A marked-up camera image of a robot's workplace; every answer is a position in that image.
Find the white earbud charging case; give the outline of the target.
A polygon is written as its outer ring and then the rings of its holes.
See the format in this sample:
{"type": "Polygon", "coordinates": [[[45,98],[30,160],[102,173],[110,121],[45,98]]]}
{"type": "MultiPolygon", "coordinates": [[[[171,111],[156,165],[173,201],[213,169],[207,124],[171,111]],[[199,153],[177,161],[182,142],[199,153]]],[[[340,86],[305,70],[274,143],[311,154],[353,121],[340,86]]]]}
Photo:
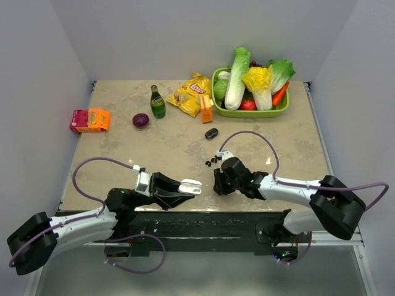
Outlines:
{"type": "Polygon", "coordinates": [[[202,192],[202,183],[193,179],[183,179],[180,181],[178,192],[183,194],[200,195],[202,192]]]}

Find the black earbud charging case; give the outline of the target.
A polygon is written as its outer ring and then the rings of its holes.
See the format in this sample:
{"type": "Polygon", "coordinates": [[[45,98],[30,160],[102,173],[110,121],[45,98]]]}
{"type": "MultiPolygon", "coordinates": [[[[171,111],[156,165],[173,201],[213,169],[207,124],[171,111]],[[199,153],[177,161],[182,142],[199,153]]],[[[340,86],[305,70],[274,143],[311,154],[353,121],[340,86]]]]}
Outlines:
{"type": "Polygon", "coordinates": [[[210,130],[208,130],[205,134],[204,134],[205,138],[207,140],[211,140],[215,137],[218,136],[218,129],[217,128],[211,128],[210,130]]]}

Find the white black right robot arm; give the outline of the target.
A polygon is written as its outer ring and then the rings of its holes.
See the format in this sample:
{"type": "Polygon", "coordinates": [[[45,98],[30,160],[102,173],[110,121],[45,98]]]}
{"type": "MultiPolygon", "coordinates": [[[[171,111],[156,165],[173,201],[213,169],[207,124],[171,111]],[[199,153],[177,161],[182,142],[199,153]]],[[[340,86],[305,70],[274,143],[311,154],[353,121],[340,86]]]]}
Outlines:
{"type": "Polygon", "coordinates": [[[251,172],[236,157],[224,160],[214,170],[214,191],[218,195],[240,191],[249,199],[281,200],[306,207],[301,212],[285,210],[282,222],[273,227],[282,242],[302,232],[323,230],[348,241],[367,207],[334,176],[313,181],[274,178],[266,172],[251,172]]]}

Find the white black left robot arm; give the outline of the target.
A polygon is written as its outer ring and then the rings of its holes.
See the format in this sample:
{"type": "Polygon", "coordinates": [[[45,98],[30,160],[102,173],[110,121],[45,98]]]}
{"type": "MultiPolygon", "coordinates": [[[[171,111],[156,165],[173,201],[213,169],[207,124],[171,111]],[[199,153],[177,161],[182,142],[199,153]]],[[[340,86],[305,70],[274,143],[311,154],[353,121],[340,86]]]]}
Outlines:
{"type": "Polygon", "coordinates": [[[80,245],[125,241],[136,208],[157,204],[169,210],[195,198],[201,187],[201,182],[192,179],[175,181],[162,173],[140,173],[134,189],[111,189],[95,210],[53,217],[37,213],[7,238],[12,255],[9,267],[26,275],[51,257],[80,245]]]}

